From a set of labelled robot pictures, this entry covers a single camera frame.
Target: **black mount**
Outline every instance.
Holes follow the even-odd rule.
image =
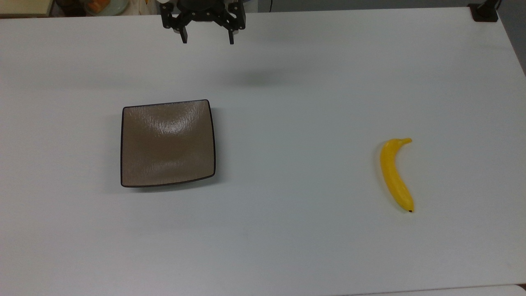
[[[192,1],[179,0],[177,8],[181,13],[177,17],[173,17],[171,14],[174,11],[172,3],[161,4],[163,27],[174,29],[174,32],[181,35],[183,43],[187,43],[186,25],[191,21],[215,22],[228,30],[230,44],[234,44],[234,32],[245,28],[245,8],[241,0],[228,4],[228,10],[226,10],[225,3],[222,0],[201,0],[199,4],[195,5],[195,2]]]
[[[487,0],[483,4],[468,4],[475,22],[494,23],[499,19],[495,5],[499,0]]]

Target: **banana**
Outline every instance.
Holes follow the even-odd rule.
[[[413,198],[398,174],[395,159],[398,150],[400,150],[403,145],[411,143],[412,141],[410,138],[390,139],[383,145],[382,152],[380,153],[380,165],[387,188],[389,188],[389,192],[391,192],[394,200],[404,210],[409,212],[414,211]]]

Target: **brown plate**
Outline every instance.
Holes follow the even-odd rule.
[[[150,187],[197,181],[216,172],[208,100],[123,108],[120,184]]]

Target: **white tabletop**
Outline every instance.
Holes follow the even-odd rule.
[[[526,78],[467,8],[0,20],[0,294],[526,282]],[[208,99],[211,179],[119,184],[124,106]],[[415,213],[379,174],[400,152]]]

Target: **white table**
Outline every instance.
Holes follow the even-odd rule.
[[[0,294],[526,282],[526,78],[467,8],[0,21]],[[119,185],[124,106],[209,99],[214,178]],[[412,137],[398,208],[378,149]]]

